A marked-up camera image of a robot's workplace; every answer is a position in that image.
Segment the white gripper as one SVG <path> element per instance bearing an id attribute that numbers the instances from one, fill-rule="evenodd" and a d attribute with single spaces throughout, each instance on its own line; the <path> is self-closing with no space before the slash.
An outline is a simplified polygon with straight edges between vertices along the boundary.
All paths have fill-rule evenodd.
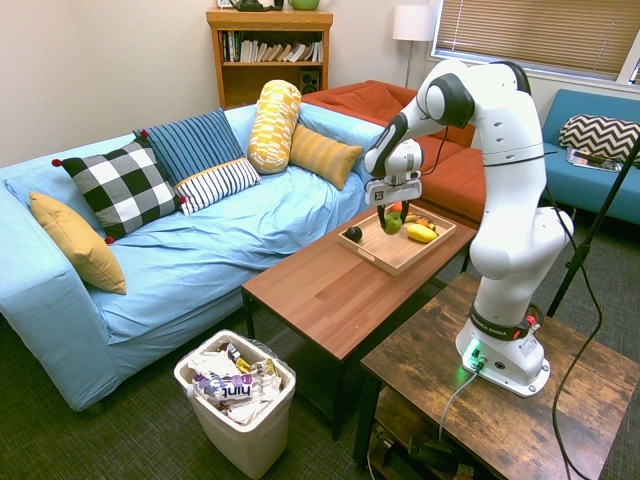
<path id="1" fill-rule="evenodd" d="M 365 185 L 367 205 L 378 205 L 377 214 L 382 229 L 386 228 L 386 206 L 402 201 L 400 219 L 405 223 L 409 213 L 410 201 L 422 195 L 420 173 L 406 173 L 385 177 L 382 180 L 372 179 Z"/>

